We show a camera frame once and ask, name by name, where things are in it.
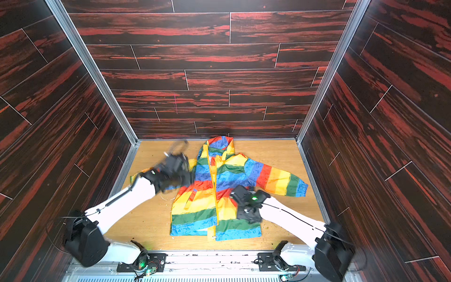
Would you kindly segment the rainbow striped zip jacket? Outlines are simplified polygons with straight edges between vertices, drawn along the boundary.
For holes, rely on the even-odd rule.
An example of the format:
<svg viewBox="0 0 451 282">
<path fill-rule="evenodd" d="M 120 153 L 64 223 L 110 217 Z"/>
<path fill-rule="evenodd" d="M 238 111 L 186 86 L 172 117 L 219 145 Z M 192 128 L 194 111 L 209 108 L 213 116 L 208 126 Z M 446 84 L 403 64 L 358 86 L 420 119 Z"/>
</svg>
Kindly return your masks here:
<svg viewBox="0 0 451 282">
<path fill-rule="evenodd" d="M 308 185 L 292 173 L 236 153 L 232 137 L 217 136 L 190 159 L 194 182 L 179 188 L 171 208 L 171 236 L 213 235 L 215 241 L 260 237 L 261 224 L 238 219 L 230 194 L 237 186 L 304 197 Z"/>
</svg>

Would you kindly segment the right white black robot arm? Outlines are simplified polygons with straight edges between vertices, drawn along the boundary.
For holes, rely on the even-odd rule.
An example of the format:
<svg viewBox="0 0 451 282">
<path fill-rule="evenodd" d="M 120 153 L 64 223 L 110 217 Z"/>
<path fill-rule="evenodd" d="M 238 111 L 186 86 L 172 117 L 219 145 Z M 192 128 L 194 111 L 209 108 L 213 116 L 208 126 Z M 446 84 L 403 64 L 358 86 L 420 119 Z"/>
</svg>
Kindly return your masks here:
<svg viewBox="0 0 451 282">
<path fill-rule="evenodd" d="M 338 223 L 326 224 L 294 211 L 263 190 L 236 187 L 230 197 L 238 204 L 237 217 L 248 223 L 272 222 L 303 244 L 283 240 L 269 254 L 260 254 L 261 270 L 279 270 L 282 282 L 297 282 L 301 268 L 316 270 L 330 282 L 341 282 L 355 255 L 355 246 Z"/>
</svg>

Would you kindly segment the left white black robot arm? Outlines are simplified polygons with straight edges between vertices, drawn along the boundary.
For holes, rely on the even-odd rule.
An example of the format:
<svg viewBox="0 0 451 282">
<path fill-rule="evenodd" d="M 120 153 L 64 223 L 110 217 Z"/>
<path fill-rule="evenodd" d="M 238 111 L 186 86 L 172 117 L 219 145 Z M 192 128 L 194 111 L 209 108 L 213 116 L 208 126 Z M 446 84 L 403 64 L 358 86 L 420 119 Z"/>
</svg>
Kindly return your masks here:
<svg viewBox="0 0 451 282">
<path fill-rule="evenodd" d="M 194 176 L 188 158 L 180 153 L 167 155 L 154 168 L 139 172 L 132 184 L 104 202 L 86 211 L 75 210 L 66 220 L 64 249 L 84 267 L 99 262 L 131 264 L 142 270 L 147 266 L 148 251 L 138 242 L 115 242 L 107 231 L 132 210 L 169 188 L 190 186 Z"/>
</svg>

